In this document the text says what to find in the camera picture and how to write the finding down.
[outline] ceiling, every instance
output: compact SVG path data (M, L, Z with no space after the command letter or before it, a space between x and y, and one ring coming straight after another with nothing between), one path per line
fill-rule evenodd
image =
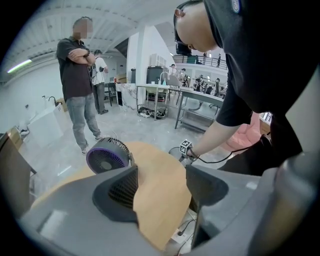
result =
M72 34L75 20L82 16L93 19L93 33L84 40L85 44L91 50L119 54L115 46L138 32L142 26L171 20L176 6L184 1L48 0L29 19L11 45L2 62L1 81L5 71L27 59L36 60L45 55L52 57L59 40Z
M172 20L166 21L156 25L156 29L158 30L159 34L161 35L162 39L164 40L166 46L171 49L176 49L176 42L175 42L175 30L174 30L174 21L173 16L171 17Z

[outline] gray t-shirt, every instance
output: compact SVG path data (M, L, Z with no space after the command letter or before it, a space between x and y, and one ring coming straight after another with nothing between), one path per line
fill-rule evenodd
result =
M299 18L288 10L288 4L283 8L271 0L260 8L256 2L204 0L213 37L225 52L228 67L228 89L216 121L238 126L250 124L252 111L271 112L271 140L278 165L302 150L285 114L308 84L319 50L300 65L296 53L287 50L299 40ZM298 22L306 32L315 28L307 13L300 17L305 17ZM315 33L308 37L310 49L318 49Z

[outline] ceiling light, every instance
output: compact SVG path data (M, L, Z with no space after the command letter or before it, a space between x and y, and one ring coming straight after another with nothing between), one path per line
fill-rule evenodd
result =
M11 69L8 71L8 73L11 73L11 72L15 71L15 70L23 67L24 65L26 65L26 64L28 64L28 63L30 63L30 62L32 62L31 59L27 59L27 60L25 60L24 62L21 62L20 64L18 64L18 65L16 65L16 66L14 66L13 68L11 68Z

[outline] staircase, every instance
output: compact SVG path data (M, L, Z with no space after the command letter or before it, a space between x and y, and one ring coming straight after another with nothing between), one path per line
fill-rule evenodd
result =
M116 48L125 58L127 58L129 38L119 43Z

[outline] pink chair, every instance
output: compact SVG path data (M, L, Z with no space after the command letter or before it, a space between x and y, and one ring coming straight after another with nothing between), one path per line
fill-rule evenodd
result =
M261 137L259 114L253 112L250 124L242 124L235 134L221 145L227 151L234 151L255 144Z

